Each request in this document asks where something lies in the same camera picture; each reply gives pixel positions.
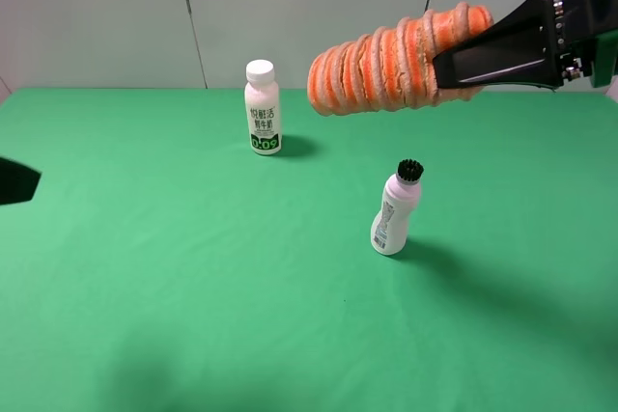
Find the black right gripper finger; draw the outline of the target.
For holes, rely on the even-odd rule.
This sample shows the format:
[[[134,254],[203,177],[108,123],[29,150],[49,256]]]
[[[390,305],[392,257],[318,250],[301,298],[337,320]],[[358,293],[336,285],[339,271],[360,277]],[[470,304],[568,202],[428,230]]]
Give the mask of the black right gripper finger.
[[[554,0],[525,0],[480,35],[433,59],[440,89],[563,85]]]

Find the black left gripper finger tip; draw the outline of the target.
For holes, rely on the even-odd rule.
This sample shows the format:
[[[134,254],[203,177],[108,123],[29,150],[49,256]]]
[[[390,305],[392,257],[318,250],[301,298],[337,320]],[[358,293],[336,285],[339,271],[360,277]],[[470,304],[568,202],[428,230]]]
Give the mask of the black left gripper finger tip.
[[[0,158],[0,205],[26,203],[33,199],[42,173],[15,160]]]

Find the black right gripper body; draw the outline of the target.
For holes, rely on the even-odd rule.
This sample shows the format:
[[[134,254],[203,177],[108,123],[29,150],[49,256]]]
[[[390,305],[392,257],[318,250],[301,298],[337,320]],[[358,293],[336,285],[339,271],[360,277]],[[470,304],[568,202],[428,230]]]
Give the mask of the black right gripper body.
[[[617,75],[617,0],[559,0],[554,9],[563,77],[608,86]]]

